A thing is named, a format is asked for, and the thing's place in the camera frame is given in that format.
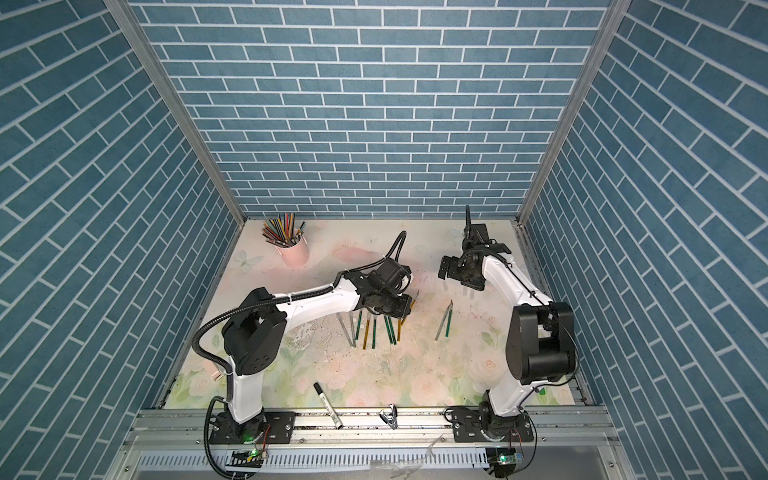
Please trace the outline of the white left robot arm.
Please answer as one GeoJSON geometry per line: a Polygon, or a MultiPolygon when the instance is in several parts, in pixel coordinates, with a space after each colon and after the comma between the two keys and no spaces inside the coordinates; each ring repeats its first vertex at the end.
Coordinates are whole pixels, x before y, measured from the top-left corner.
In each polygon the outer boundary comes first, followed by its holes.
{"type": "Polygon", "coordinates": [[[285,333],[305,323],[361,309],[401,319],[410,313],[405,293],[411,269],[392,258],[374,268],[342,271],[326,287],[276,296],[253,290],[222,327],[227,374],[226,402],[233,419],[243,424],[263,412],[266,370],[278,357],[285,333]]]}

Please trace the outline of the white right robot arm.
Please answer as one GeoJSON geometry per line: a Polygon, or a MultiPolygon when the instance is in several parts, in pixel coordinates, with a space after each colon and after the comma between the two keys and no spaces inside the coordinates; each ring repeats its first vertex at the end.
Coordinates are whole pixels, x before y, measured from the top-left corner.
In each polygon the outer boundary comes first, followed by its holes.
{"type": "Polygon", "coordinates": [[[489,236],[487,226],[467,222],[460,256],[445,256],[438,271],[482,291],[490,284],[511,306],[505,355],[507,372],[481,402],[487,421],[518,417],[537,390],[557,386],[577,370],[574,312],[539,290],[514,263],[511,250],[489,236]]]}

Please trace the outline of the silver carving knife capped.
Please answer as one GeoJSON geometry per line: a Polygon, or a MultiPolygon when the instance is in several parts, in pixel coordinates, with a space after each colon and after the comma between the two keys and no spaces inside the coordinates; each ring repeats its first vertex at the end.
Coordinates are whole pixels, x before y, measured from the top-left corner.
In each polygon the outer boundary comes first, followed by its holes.
{"type": "Polygon", "coordinates": [[[452,304],[449,303],[449,305],[446,307],[445,312],[444,312],[444,314],[443,314],[443,316],[442,316],[442,318],[441,318],[441,320],[440,320],[440,322],[438,324],[439,326],[438,326],[437,332],[436,332],[436,334],[434,336],[434,341],[438,341],[439,340],[439,338],[440,338],[440,336],[441,336],[441,334],[443,332],[443,329],[445,327],[445,324],[447,322],[447,319],[449,317],[449,314],[451,313],[451,310],[452,310],[452,304]]]}

